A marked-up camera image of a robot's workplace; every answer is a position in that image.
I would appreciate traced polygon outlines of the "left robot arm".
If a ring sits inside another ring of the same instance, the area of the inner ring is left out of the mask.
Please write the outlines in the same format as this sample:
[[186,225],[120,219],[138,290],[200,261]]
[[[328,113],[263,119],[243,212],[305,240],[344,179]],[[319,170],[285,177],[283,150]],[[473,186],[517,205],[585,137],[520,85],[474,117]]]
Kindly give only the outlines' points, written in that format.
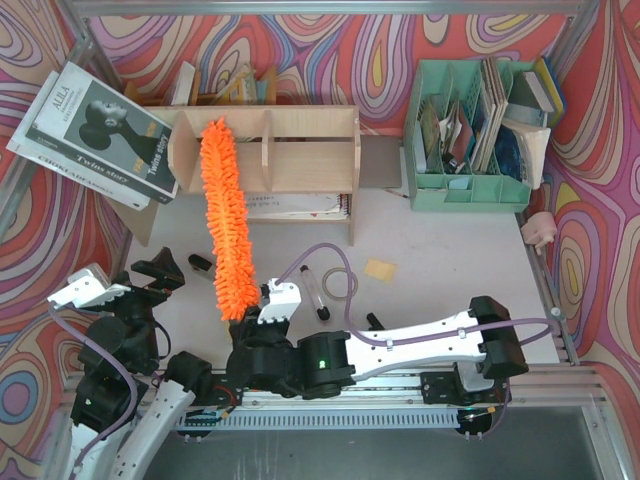
[[136,415],[160,363],[153,315],[185,283],[164,247],[132,264],[150,278],[137,287],[128,272],[107,278],[93,263],[48,299],[51,317],[82,343],[84,374],[71,409],[65,479],[141,479],[179,417],[212,392],[209,362],[186,351],[170,357],[153,401]]

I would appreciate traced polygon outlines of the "orange microfiber duster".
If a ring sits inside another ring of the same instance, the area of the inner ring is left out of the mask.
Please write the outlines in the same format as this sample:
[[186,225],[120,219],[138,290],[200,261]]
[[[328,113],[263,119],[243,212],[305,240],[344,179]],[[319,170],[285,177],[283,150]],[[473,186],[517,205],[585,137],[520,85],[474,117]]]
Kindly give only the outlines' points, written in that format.
[[257,305],[247,207],[239,185],[235,140],[223,119],[207,124],[201,146],[201,179],[207,204],[206,225],[216,256],[214,286],[224,321],[240,321]]

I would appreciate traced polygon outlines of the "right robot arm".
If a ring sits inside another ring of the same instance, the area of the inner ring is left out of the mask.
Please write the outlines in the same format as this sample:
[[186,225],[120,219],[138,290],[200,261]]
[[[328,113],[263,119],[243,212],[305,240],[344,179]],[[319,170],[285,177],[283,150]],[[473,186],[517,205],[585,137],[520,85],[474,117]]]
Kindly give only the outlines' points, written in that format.
[[436,322],[392,330],[320,332],[296,343],[288,324],[245,320],[231,329],[232,385],[284,398],[332,398],[376,375],[435,363],[470,364],[484,381],[529,370],[509,311],[490,296]]

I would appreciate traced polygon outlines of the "black and white stapler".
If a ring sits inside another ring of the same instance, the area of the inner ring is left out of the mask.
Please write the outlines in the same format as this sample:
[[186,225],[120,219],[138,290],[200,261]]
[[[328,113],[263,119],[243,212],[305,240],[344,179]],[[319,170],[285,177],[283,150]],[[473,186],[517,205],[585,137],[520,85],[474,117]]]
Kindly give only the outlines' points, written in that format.
[[191,254],[188,257],[188,263],[194,271],[210,274],[214,270],[214,264],[198,254]]

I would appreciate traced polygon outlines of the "white marker black cap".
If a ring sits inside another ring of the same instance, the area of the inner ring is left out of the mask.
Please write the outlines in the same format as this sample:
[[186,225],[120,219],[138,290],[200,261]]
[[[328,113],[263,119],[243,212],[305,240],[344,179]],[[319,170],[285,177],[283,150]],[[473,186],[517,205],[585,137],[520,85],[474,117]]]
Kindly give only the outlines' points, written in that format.
[[326,302],[324,301],[323,296],[321,295],[318,283],[310,268],[306,264],[303,264],[299,268],[299,271],[316,316],[320,321],[328,321],[331,317],[330,311],[326,305]]

